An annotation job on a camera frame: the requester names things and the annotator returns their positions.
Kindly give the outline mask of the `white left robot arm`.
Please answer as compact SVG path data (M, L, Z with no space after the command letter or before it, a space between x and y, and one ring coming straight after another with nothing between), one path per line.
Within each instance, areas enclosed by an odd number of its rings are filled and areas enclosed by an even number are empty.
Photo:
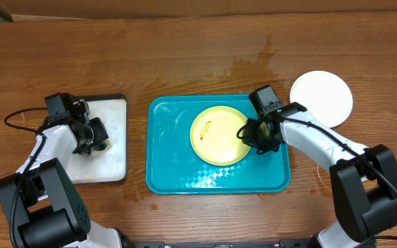
M64 167L72 154L106 146L99 118L47 117L23 167L0 179L0 203L13 247L131 247L118 229L90 220Z

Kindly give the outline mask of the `green yellow sponge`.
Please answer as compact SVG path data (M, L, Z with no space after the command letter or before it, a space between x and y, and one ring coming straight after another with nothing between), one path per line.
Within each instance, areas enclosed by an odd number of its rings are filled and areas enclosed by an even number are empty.
M92 147L92 152L96 154L102 154L107 152L111 148L111 144L109 140L103 141L99 145L95 145Z

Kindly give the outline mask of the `white plate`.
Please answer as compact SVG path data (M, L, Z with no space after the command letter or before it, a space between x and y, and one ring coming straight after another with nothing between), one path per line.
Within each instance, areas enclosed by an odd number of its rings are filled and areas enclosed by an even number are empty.
M326 71L306 72L293 83L290 103L305 106L323 125L336 127L352 112L353 96L349 86L339 76Z

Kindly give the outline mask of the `yellow plate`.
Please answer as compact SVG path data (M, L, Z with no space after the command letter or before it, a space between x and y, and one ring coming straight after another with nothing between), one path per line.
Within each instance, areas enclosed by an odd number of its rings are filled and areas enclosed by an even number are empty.
M227 166L239 162L250 150L237 137L246 122L245 115L233 107L220 105L203 110L190 128L193 150L212 165Z

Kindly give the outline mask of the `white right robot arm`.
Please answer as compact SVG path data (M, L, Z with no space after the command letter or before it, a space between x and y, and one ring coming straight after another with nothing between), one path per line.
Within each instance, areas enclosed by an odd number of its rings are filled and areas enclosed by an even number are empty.
M367 147L322 125L299 103L256 104L258 117L237 138L259 155L287 144L329 173L336 222L311 239L312 247L375 247L397 226L397 160L384 145Z

